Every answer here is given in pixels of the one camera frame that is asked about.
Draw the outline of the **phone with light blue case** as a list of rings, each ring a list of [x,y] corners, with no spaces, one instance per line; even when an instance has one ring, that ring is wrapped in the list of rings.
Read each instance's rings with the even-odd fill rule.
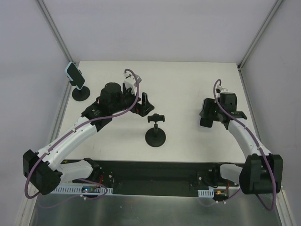
[[[85,79],[82,76],[80,70],[76,67],[73,62],[69,62],[65,68],[65,74],[69,79],[69,83],[76,87],[76,89],[81,90],[84,86]]]

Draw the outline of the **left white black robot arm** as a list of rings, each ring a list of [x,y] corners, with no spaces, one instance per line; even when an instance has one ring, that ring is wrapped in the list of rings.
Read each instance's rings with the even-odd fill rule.
[[[107,83],[96,101],[88,106],[69,131],[63,133],[49,145],[23,155],[23,171],[26,177],[25,196],[32,184],[42,195],[54,191],[59,184],[73,180],[98,184],[102,180],[99,164],[91,158],[63,164],[63,160],[83,141],[99,132],[112,121],[129,111],[146,116],[154,106],[145,92],[141,95],[125,84]]]

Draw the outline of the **black phone stand corner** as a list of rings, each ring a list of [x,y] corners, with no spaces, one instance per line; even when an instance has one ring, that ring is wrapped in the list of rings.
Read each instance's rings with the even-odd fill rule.
[[[147,117],[148,123],[154,122],[153,128],[147,130],[145,134],[145,141],[151,147],[160,147],[166,141],[166,134],[164,130],[158,127],[158,122],[165,122],[165,116],[157,113]]]

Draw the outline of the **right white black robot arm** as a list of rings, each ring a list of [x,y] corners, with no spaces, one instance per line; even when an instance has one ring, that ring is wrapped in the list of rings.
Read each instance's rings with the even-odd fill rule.
[[[205,98],[200,112],[200,126],[210,128],[220,122],[235,138],[245,163],[239,167],[226,163],[212,173],[212,182],[222,186],[228,180],[240,185],[244,194],[277,194],[281,189],[283,159],[272,154],[247,127],[247,116],[237,111],[235,93],[222,92],[217,99]]]

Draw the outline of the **black phone stand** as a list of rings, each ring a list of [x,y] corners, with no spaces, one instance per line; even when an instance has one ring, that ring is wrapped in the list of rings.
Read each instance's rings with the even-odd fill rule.
[[[78,70],[75,79],[70,82],[74,86],[72,91],[72,98],[76,101],[84,101],[90,96],[90,89],[85,86],[85,79],[82,75],[82,72]]]

